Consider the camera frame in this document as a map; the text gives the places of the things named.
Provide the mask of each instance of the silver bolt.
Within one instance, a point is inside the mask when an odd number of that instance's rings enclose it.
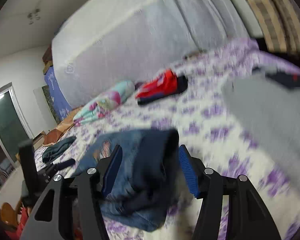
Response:
[[[206,168],[206,169],[204,170],[204,173],[210,175],[210,174],[213,173],[213,169],[211,169],[211,168]]]
[[[240,176],[239,176],[239,180],[241,180],[241,181],[247,181],[248,178],[247,178],[247,176],[245,176],[245,175],[240,175]]]
[[[95,168],[90,168],[87,170],[88,174],[95,174],[97,172],[97,170]]]
[[[61,176],[60,174],[58,174],[58,175],[55,175],[55,176],[53,177],[53,180],[54,180],[54,181],[59,181],[59,180],[61,180],[61,178],[62,178],[62,176]]]

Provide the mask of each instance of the purple floral bedsheet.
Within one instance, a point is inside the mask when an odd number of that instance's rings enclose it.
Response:
[[[206,167],[236,178],[246,174],[258,190],[276,223],[282,239],[290,239],[300,225],[300,195],[289,178],[272,159],[258,147],[253,136],[242,128],[223,102],[221,87],[227,79],[247,76],[255,65],[275,65],[286,72],[300,74],[300,69],[287,61],[258,50],[250,39],[236,39],[197,58],[171,64],[178,75],[188,76],[188,90],[172,98],[140,107],[134,99],[106,118],[73,127],[63,138],[77,140],[55,163],[74,158],[77,163],[101,133],[135,128],[176,127],[180,144],[185,144],[192,156],[202,159]],[[37,169],[41,169],[42,153],[35,153]],[[71,176],[76,165],[60,172]],[[191,239],[202,200],[189,193],[183,174],[177,179],[177,195],[168,210],[165,224],[154,232],[130,228],[105,218],[110,239]],[[228,198],[224,197],[218,240],[225,239]]]

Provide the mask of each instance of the wooden chair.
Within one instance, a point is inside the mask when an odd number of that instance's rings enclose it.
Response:
[[[2,204],[0,209],[0,216],[1,220],[8,226],[13,227],[16,229],[18,227],[18,215],[21,214],[22,209],[22,201],[19,200],[18,204],[16,205],[16,208],[13,209],[12,206],[5,202]]]

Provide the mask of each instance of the blue denim jeans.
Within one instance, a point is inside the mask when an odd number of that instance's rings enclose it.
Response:
[[[80,160],[75,175],[98,162],[96,152],[110,143],[122,147],[122,163],[111,193],[100,201],[104,216],[154,231],[163,225],[174,194],[178,166],[176,130],[131,130],[101,135]]]

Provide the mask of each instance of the gray clothing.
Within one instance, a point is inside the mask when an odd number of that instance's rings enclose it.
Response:
[[[229,111],[300,192],[300,89],[287,90],[256,74],[228,81],[222,94]]]

